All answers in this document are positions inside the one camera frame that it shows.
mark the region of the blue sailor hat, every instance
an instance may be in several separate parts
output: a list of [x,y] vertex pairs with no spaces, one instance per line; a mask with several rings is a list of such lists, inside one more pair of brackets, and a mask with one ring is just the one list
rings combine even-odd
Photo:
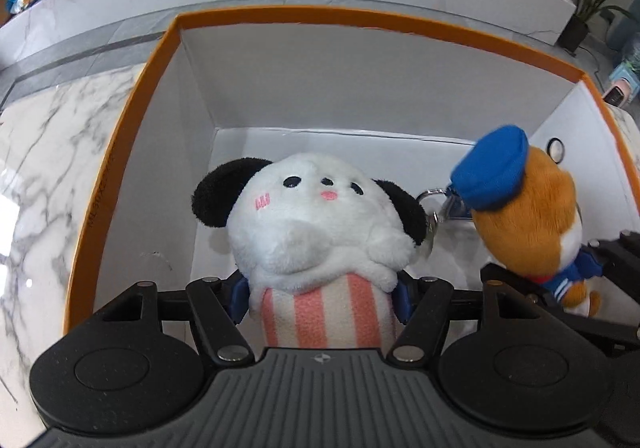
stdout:
[[455,167],[452,188],[474,210],[498,209],[520,192],[528,155],[524,130],[502,126],[480,139]]

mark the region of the black plant pot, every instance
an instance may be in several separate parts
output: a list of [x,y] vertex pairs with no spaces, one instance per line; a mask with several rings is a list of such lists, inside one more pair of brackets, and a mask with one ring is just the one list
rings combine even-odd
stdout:
[[558,45],[567,49],[570,53],[575,53],[576,49],[589,34],[589,27],[574,14],[571,15],[569,23],[558,38]]

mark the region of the pink blush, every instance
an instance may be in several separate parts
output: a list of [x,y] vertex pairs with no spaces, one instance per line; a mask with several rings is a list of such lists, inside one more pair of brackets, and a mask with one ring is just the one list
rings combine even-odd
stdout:
[[269,197],[269,193],[265,193],[260,197],[255,198],[255,210],[258,211],[265,206],[268,206],[271,203],[271,198]]

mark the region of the plush toy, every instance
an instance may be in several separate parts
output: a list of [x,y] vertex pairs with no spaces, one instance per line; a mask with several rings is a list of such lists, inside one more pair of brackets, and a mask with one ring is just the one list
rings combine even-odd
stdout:
[[524,131],[504,126],[482,138],[451,175],[452,188],[489,252],[519,276],[547,288],[565,310],[594,316],[600,295],[585,280],[602,275],[581,250],[574,181]]
[[338,158],[242,158],[192,197],[206,226],[226,226],[250,311],[268,346],[388,349],[390,293],[426,235],[422,207]]

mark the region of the pink nose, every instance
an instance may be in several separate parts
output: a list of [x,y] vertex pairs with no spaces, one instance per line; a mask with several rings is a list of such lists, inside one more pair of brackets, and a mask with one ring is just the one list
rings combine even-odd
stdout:
[[327,199],[328,201],[333,201],[338,198],[338,194],[336,192],[320,192],[320,195]]

